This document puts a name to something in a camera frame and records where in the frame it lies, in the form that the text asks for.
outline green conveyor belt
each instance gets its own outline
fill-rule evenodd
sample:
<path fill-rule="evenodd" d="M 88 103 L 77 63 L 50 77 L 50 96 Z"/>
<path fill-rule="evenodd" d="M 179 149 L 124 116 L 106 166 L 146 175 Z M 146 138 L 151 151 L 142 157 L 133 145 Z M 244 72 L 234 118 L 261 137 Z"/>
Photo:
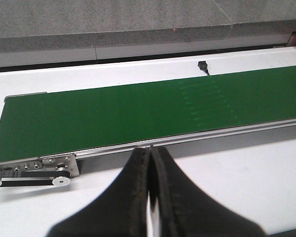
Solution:
<path fill-rule="evenodd" d="M 296 118 L 296 66 L 8 98 L 0 162 Z"/>

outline granite surface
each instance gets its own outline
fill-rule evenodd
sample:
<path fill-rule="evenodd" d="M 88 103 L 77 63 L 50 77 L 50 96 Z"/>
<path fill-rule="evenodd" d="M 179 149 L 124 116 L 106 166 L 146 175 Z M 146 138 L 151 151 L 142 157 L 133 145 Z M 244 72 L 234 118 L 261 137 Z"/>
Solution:
<path fill-rule="evenodd" d="M 293 31 L 296 0 L 0 0 L 0 53 Z"/>

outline white surface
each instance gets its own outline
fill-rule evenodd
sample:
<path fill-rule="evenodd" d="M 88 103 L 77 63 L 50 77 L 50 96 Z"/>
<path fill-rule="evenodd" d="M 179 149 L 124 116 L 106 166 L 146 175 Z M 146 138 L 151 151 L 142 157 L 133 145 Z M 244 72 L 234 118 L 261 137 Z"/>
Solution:
<path fill-rule="evenodd" d="M 0 114 L 7 95 L 54 92 L 296 65 L 296 48 L 0 73 Z M 204 191 L 258 222 L 269 234 L 296 228 L 296 139 L 178 159 Z M 86 206 L 120 169 L 72 179 L 66 187 L 0 188 L 0 236 L 44 236 Z"/>

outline conveyor belt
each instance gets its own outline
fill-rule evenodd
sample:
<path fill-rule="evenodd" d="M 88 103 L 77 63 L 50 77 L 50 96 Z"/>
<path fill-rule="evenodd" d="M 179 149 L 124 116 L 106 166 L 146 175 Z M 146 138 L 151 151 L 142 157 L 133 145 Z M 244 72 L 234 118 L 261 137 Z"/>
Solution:
<path fill-rule="evenodd" d="M 296 66 L 11 97 L 0 162 L 296 118 Z"/>

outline green belt surface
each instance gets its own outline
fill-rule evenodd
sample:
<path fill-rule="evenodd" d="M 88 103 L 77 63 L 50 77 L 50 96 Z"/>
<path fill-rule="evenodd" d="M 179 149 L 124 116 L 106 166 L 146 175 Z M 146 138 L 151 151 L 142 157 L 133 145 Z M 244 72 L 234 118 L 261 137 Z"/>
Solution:
<path fill-rule="evenodd" d="M 296 66 L 11 97 L 0 162 L 296 118 Z"/>

